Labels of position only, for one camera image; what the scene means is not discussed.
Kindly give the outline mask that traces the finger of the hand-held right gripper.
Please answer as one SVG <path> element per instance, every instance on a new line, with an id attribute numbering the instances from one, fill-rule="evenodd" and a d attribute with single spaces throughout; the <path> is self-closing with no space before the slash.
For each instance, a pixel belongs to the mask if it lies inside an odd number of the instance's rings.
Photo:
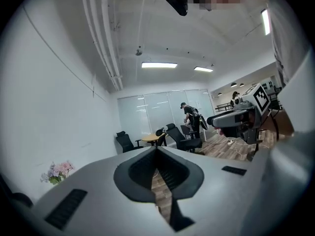
<path id="1" fill-rule="evenodd" d="M 207 124 L 215 128 L 237 127 L 246 123 L 253 124 L 254 120 L 254 109 L 233 109 L 207 118 Z"/>
<path id="2" fill-rule="evenodd" d="M 224 127 L 220 129 L 224 136 L 229 138 L 248 138 L 248 129 L 246 127 L 234 126 L 234 127 Z"/>

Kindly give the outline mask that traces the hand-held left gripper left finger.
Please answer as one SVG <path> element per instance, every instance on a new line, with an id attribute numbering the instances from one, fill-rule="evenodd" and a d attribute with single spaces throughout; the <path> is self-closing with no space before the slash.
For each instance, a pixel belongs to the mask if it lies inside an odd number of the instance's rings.
<path id="1" fill-rule="evenodd" d="M 134 182 L 123 163 L 155 152 L 141 148 L 90 163 L 48 191 L 33 207 L 15 207 L 40 236 L 173 236 L 150 187 Z"/>

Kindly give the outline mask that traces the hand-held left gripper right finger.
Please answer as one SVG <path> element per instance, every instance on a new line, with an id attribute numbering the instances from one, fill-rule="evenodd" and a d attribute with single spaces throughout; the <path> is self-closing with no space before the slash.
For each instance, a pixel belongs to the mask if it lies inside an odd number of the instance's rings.
<path id="1" fill-rule="evenodd" d="M 256 193 L 256 160 L 213 158 L 157 148 L 157 168 L 171 192 L 170 221 L 158 236 L 239 236 Z"/>

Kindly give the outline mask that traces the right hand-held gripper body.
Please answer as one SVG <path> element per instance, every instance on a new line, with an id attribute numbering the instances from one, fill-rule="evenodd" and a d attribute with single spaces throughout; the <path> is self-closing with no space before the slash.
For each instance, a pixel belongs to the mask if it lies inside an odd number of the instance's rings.
<path id="1" fill-rule="evenodd" d="M 246 110 L 240 114 L 239 137 L 249 145 L 256 144 L 263 115 L 270 105 L 264 87 L 260 83 L 251 86 L 234 103 L 235 110 Z"/>

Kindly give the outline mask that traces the person's right forearm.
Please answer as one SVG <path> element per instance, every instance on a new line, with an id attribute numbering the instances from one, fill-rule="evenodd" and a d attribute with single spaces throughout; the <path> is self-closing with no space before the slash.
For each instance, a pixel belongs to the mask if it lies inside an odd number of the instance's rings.
<path id="1" fill-rule="evenodd" d="M 265 121 L 261 128 L 272 132 L 278 132 L 279 135 L 291 137 L 294 133 L 294 128 L 285 110 L 270 110 L 267 111 L 263 120 Z"/>

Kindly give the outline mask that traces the black mesh office chair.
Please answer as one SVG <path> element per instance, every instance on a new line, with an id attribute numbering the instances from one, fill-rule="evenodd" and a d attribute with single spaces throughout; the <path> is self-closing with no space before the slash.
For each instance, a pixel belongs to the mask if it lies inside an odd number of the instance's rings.
<path id="1" fill-rule="evenodd" d="M 177 149 L 195 153 L 196 148 L 202 148 L 202 140 L 186 139 L 175 124 L 167 124 L 166 133 L 176 142 Z"/>
<path id="2" fill-rule="evenodd" d="M 196 131 L 191 130 L 189 126 L 181 125 L 181 130 L 182 130 L 182 133 L 184 134 L 185 138 L 187 136 L 190 136 L 191 139 L 195 138 Z"/>
<path id="3" fill-rule="evenodd" d="M 130 140 L 129 135 L 126 132 L 121 131 L 121 132 L 116 133 L 116 134 L 117 134 L 116 140 L 122 146 L 123 153 L 143 148 L 143 146 L 139 145 L 140 140 L 136 140 L 137 146 L 134 146 L 133 143 Z"/>

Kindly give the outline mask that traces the pink flower bouquet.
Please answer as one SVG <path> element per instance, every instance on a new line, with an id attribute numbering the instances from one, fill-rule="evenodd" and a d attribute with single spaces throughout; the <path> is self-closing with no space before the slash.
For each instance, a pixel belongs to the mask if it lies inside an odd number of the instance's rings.
<path id="1" fill-rule="evenodd" d="M 75 170 L 73 164 L 69 161 L 55 164 L 51 163 L 47 172 L 41 174 L 40 182 L 50 183 L 56 185 L 61 183 L 70 173 Z"/>

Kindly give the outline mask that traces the person's grey shirt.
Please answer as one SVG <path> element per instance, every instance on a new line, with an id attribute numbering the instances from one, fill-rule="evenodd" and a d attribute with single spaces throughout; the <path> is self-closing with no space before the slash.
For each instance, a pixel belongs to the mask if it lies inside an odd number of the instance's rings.
<path id="1" fill-rule="evenodd" d="M 274 56 L 281 84 L 286 86 L 310 49 L 302 25 L 285 0 L 268 0 Z"/>

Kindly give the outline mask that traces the frosted glass partition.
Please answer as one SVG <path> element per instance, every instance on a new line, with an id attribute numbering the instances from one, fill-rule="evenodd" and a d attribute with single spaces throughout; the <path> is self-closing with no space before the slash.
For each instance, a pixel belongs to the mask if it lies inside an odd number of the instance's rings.
<path id="1" fill-rule="evenodd" d="M 172 90 L 150 94 L 140 94 L 119 98 L 118 113 L 121 129 L 126 132 L 134 145 L 137 140 L 141 146 L 147 146 L 143 139 L 173 123 L 181 128 L 185 114 L 180 109 L 182 102 L 195 107 L 208 118 L 214 115 L 210 95 L 206 89 Z"/>

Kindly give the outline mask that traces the round wooden table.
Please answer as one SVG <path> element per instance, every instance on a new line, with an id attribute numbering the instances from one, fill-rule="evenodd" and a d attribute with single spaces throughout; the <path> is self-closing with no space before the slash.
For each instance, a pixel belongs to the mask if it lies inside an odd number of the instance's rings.
<path id="1" fill-rule="evenodd" d="M 167 146 L 167 143 L 166 143 L 167 137 L 168 137 L 168 135 L 166 133 L 162 133 L 160 136 L 157 136 L 155 134 L 150 134 L 150 135 L 142 138 L 141 141 L 150 143 L 151 145 L 154 146 L 158 142 L 159 138 L 162 138 L 163 139 L 162 144 L 164 146 Z"/>

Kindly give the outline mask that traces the white ceiling pipe bundle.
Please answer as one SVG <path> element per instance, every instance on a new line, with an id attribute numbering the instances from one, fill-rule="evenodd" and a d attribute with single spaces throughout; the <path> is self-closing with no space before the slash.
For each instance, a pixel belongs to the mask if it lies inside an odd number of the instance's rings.
<path id="1" fill-rule="evenodd" d="M 82 0 L 93 44 L 116 91 L 124 88 L 115 43 L 115 15 L 109 0 Z"/>

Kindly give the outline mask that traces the black frame table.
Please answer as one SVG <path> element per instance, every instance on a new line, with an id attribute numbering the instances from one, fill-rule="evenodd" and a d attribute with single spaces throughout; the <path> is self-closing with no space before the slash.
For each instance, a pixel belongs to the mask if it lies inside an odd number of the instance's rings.
<path id="1" fill-rule="evenodd" d="M 227 110 L 231 110 L 233 108 L 233 106 L 231 105 L 231 102 L 228 103 L 223 103 L 223 104 L 219 104 L 215 107 L 216 112 L 222 112 L 222 111 L 227 111 Z"/>

